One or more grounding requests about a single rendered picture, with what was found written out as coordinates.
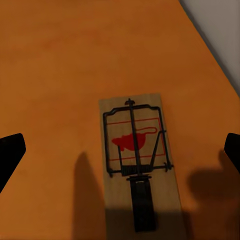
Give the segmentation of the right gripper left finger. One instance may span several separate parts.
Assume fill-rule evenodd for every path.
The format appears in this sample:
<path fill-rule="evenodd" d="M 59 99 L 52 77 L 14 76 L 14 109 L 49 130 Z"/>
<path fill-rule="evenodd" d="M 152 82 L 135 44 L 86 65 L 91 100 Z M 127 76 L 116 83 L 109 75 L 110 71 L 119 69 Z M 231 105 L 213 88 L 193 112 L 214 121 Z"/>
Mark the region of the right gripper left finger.
<path fill-rule="evenodd" d="M 0 193 L 26 153 L 22 133 L 0 138 Z"/>

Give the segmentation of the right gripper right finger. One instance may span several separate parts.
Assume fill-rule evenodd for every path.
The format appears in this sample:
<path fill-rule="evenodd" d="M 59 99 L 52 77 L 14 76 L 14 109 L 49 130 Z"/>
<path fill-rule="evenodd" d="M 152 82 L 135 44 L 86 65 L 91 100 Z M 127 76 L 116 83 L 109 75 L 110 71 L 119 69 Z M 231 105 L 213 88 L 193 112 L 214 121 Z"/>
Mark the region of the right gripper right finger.
<path fill-rule="evenodd" d="M 229 133 L 227 135 L 224 151 L 240 173 L 240 135 Z"/>

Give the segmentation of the mousetrap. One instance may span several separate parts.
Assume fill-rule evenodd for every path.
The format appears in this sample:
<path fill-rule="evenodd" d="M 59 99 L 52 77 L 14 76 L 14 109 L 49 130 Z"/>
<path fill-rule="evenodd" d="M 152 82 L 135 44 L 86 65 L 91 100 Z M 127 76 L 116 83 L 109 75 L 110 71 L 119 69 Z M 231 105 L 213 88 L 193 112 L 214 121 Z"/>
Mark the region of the mousetrap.
<path fill-rule="evenodd" d="M 107 240 L 187 240 L 160 92 L 98 102 Z"/>

